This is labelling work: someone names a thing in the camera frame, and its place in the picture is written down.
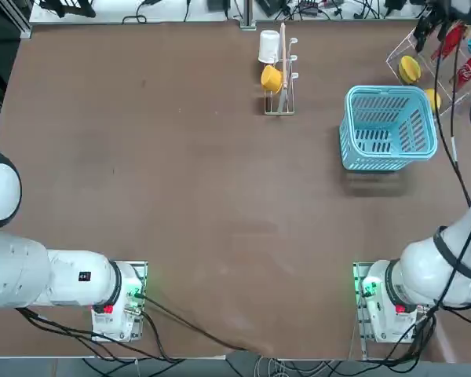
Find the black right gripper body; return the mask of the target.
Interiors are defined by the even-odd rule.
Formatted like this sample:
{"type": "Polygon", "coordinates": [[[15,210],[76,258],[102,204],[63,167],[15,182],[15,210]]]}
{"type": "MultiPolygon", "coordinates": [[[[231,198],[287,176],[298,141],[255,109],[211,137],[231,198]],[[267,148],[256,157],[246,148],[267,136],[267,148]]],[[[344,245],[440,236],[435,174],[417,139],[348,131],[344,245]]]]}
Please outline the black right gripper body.
{"type": "Polygon", "coordinates": [[[429,24],[453,23],[451,0],[427,0],[425,1],[427,14],[423,20],[429,24]]]}

